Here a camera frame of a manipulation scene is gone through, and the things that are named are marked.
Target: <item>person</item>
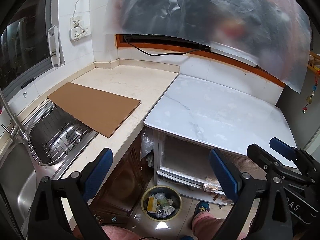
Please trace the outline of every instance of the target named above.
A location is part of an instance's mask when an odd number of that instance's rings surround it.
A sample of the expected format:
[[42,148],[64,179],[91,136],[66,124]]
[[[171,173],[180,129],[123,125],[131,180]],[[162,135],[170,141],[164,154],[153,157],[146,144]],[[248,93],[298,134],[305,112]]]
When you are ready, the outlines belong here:
[[[224,222],[224,218],[217,219],[210,212],[208,202],[200,201],[194,212],[192,220],[192,233],[198,238],[198,240],[211,240],[220,226]],[[103,226],[107,236],[111,240],[139,240],[142,237],[136,233],[116,226]],[[246,237],[246,234],[240,233],[238,240]],[[192,240],[191,236],[184,236],[181,240]]]

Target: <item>trash can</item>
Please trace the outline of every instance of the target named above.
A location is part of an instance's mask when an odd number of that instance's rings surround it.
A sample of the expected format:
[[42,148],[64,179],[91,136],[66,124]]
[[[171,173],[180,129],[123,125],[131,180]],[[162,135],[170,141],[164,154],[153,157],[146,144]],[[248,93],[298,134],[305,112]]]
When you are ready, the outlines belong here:
[[[157,218],[155,214],[151,214],[149,212],[147,212],[147,206],[148,206],[148,200],[149,197],[152,195],[155,195],[157,193],[163,192],[165,197],[171,198],[173,201],[172,206],[175,208],[175,210],[166,218]],[[168,187],[168,186],[164,186],[164,185],[159,185],[159,186],[154,186],[150,189],[148,189],[142,196],[141,198],[141,208],[142,211],[144,212],[144,214],[154,220],[154,221],[161,221],[161,222],[165,222],[165,221],[169,221],[171,219],[174,219],[181,211],[182,208],[182,199],[180,194],[173,188]]]

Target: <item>cabinet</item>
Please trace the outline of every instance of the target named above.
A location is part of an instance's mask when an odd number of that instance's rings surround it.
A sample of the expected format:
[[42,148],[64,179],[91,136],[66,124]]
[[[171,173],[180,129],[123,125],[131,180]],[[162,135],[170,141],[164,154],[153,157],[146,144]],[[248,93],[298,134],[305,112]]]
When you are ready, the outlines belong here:
[[[128,148],[89,208],[101,224],[125,226],[144,190],[152,178],[153,169],[146,157],[140,160],[141,134]],[[79,229],[74,235],[80,238]]]

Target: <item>wind chime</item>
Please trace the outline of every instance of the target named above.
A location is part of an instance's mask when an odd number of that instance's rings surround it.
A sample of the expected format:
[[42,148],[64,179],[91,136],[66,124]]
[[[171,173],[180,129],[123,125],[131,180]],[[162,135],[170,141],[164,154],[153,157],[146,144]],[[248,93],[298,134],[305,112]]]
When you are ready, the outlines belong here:
[[308,105],[312,103],[312,97],[315,95],[315,91],[317,90],[317,86],[318,86],[318,78],[320,75],[320,71],[318,71],[316,73],[316,77],[315,77],[315,84],[312,88],[312,93],[310,96],[307,97],[307,104],[304,106],[304,108],[302,109],[302,112],[305,113],[306,110],[308,109]]

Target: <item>orange wooden window frame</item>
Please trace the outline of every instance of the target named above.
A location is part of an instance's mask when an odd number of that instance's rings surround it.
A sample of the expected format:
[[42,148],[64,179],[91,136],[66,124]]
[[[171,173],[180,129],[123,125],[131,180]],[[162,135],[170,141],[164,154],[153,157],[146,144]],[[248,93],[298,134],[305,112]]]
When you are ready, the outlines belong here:
[[[123,40],[122,34],[116,34],[116,44],[117,44],[118,48],[131,48],[132,47],[131,45],[129,45],[128,43],[126,43]],[[178,51],[178,52],[187,52],[190,50],[190,48],[173,46],[173,45],[165,45],[165,44],[155,44],[155,43],[133,43],[133,44],[139,48],[148,48],[148,49],[164,49],[164,50],[171,50],[171,51]],[[258,76],[261,76],[261,77],[277,84],[278,86],[280,86],[282,88],[284,88],[284,86],[285,86],[285,84],[283,82],[281,82],[279,79],[275,78],[274,76],[270,75],[269,73],[265,72],[264,70],[262,70],[260,68],[252,67],[246,63],[237,61],[235,59],[232,59],[232,58],[229,58],[226,56],[222,56],[219,54],[215,54],[212,52],[202,51],[202,50],[191,52],[191,54],[195,54],[195,55],[203,56],[203,57],[207,57],[207,58],[212,58],[212,59],[215,59],[215,60],[218,60],[221,62],[225,62],[225,63],[233,65],[233,66],[237,66],[239,68],[242,68],[242,69],[245,69],[245,70],[250,71],[252,73],[255,73]]]

